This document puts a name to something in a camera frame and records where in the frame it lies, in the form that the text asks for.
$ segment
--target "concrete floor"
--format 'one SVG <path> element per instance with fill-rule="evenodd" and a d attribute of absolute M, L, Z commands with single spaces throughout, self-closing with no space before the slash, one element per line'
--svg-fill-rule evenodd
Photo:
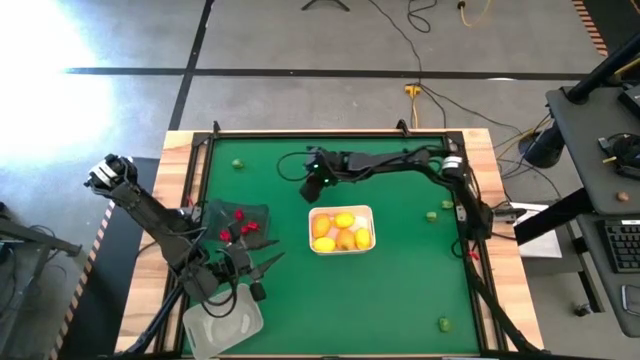
<path fill-rule="evenodd" d="M 350 13 L 320 2 L 303 13 L 299 7 L 304 2 L 217 0 L 198 67 L 417 70 L 407 44 L 368 2 L 345 0 Z M 570 1 L 496 2 L 474 29 L 462 26 L 455 1 L 441 1 L 425 14 L 433 25 L 430 34 L 408 26 L 405 2 L 378 3 L 415 41 L 425 70 L 581 73 L 602 60 Z M 9 27 L 2 34 L 10 35 L 11 53 L 20 54 L 0 59 L 6 69 L 17 69 L 3 77 L 12 91 L 0 132 L 0 199 L 18 220 L 47 225 L 59 237 L 90 248 L 106 201 L 82 187 L 87 171 L 109 152 L 158 158 L 182 79 L 61 75 L 56 70 L 184 67 L 203 5 L 204 0 L 49 0 L 36 13 L 26 4 L 0 5 L 11 6 L 11 16 L 3 19 Z M 470 1 L 469 16 L 481 7 L 481 2 Z M 30 19 L 29 26 L 22 18 Z M 390 127 L 410 116 L 403 92 L 407 81 L 195 77 L 180 129 L 209 129 L 213 120 L 225 129 Z M 545 115 L 545 91 L 567 84 L 424 83 L 520 129 Z M 442 127 L 440 110 L 426 97 L 417 102 L 421 127 Z M 449 127 L 488 127 L 494 143 L 513 135 L 443 104 Z M 566 153 L 561 164 L 544 173 L 563 195 L 580 186 Z M 555 198 L 536 174 L 506 180 L 505 186 L 514 200 Z M 86 256 L 59 256 L 49 265 L 38 282 L 41 294 L 29 297 L 28 314 L 23 314 L 20 331 L 30 340 L 16 354 L 49 352 Z M 530 287 L 549 350 L 638 358 L 640 343 L 622 335 L 611 311 L 587 318 L 567 311 L 572 302 L 584 301 L 577 277 L 531 278 Z"/>

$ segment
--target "keyboard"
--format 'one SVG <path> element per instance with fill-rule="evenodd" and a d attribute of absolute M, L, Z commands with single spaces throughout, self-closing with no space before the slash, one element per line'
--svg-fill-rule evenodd
<path fill-rule="evenodd" d="M 640 273 L 640 220 L 602 220 L 600 237 L 616 273 Z"/>

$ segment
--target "white paper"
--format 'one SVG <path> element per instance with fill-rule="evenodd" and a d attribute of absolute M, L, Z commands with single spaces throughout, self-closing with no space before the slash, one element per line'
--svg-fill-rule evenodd
<path fill-rule="evenodd" d="M 514 225 L 527 220 L 528 218 L 537 215 L 542 210 L 548 208 L 548 205 L 539 204 L 525 204 L 525 203 L 511 203 L 511 206 L 517 209 L 526 209 L 527 213 L 522 215 L 516 220 Z M 560 251 L 560 245 L 558 244 L 558 237 L 556 232 L 551 230 L 541 236 L 529 241 L 524 245 L 520 245 L 520 256 L 522 257 L 544 257 L 544 258 L 561 258 L 562 251 Z"/>

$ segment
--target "yellow fruit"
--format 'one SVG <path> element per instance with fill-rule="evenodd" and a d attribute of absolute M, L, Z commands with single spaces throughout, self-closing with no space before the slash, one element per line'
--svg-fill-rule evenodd
<path fill-rule="evenodd" d="M 371 234 L 368 229 L 358 229 L 356 231 L 356 247 L 360 250 L 368 250 L 371 248 Z"/>
<path fill-rule="evenodd" d="M 339 250 L 355 250 L 356 236 L 349 229 L 342 229 L 336 237 L 336 246 Z"/>
<path fill-rule="evenodd" d="M 331 229 L 331 219 L 327 214 L 318 214 L 311 221 L 311 233 L 314 238 L 326 236 Z"/>
<path fill-rule="evenodd" d="M 336 242 L 332 238 L 323 237 L 313 242 L 313 249 L 317 252 L 332 252 L 336 248 Z"/>
<path fill-rule="evenodd" d="M 355 221 L 356 221 L 356 218 L 351 213 L 338 214 L 333 219 L 333 222 L 336 224 L 336 227 L 339 227 L 340 229 L 348 228 L 349 226 L 353 225 Z"/>

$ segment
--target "wooden tabletop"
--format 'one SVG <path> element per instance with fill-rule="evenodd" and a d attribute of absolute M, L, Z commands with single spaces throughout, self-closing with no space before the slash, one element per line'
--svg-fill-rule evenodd
<path fill-rule="evenodd" d="M 458 130 L 464 134 L 467 157 L 474 169 L 482 193 L 482 200 L 489 206 L 495 206 L 505 200 L 502 180 L 495 160 L 491 138 L 487 129 L 447 129 Z M 335 130 L 335 132 L 390 132 L 391 130 Z M 443 129 L 419 129 L 415 133 L 433 133 L 445 131 Z M 256 133 L 270 131 L 222 131 L 222 133 Z M 193 131 L 170 131 L 164 142 L 162 157 L 158 167 L 158 175 L 153 189 L 153 196 L 168 208 L 180 207 L 181 196 L 187 173 L 187 164 L 191 152 Z M 196 198 L 202 171 L 202 164 L 196 167 L 195 183 L 192 198 Z M 514 236 L 513 226 L 495 223 L 493 231 L 507 236 Z M 140 246 L 152 241 L 148 234 L 144 234 Z M 527 278 L 524 273 L 520 253 L 516 242 L 493 237 L 487 241 L 491 270 L 498 293 L 498 301 L 516 327 L 532 344 L 543 347 L 542 336 L 538 328 L 538 321 L 531 301 Z M 167 278 L 167 264 L 162 258 L 160 249 L 152 246 L 142 253 L 136 262 L 136 267 L 129 289 L 129 297 L 125 308 L 116 351 L 125 350 L 131 346 L 147 327 L 162 304 L 164 287 Z M 492 318 L 486 306 L 483 305 L 483 319 L 489 343 L 495 347 Z M 169 331 L 165 346 L 167 350 L 173 345 L 177 321 L 178 306 L 174 308 L 169 319 Z"/>

